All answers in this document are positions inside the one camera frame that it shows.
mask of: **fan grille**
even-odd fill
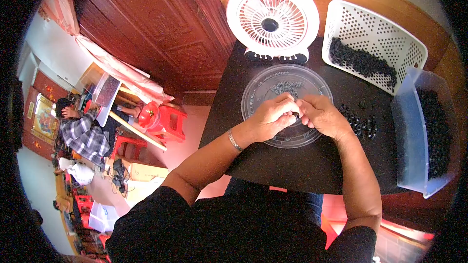
[[[239,9],[239,19],[252,40],[275,49],[295,46],[307,29],[304,12],[291,0],[246,0]],[[273,20],[277,28],[267,31],[262,25],[265,20]]]

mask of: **plaid shirt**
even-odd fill
[[[100,126],[94,126],[96,111],[86,113],[81,119],[63,119],[60,122],[65,144],[77,154],[99,165],[109,150],[108,138]]]

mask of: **white fan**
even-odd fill
[[[226,17],[253,61],[307,62],[320,24],[313,0],[229,0]]]

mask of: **perforated basket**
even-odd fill
[[[390,76],[374,74],[364,77],[352,66],[338,66],[331,62],[330,44],[332,38],[340,38],[354,50],[363,49],[385,59],[396,70],[396,85],[387,86]],[[426,46],[401,26],[373,11],[342,0],[333,0],[328,5],[322,58],[328,65],[344,70],[383,89],[392,96],[406,77],[406,67],[421,71],[427,60]]]

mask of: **bracelet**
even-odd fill
[[[231,142],[232,145],[234,145],[234,147],[239,150],[239,151],[243,151],[243,149],[239,146],[239,144],[237,144],[234,140],[234,137],[233,137],[233,133],[232,133],[232,128],[230,128],[228,131],[227,131],[227,137],[229,137],[229,141]]]

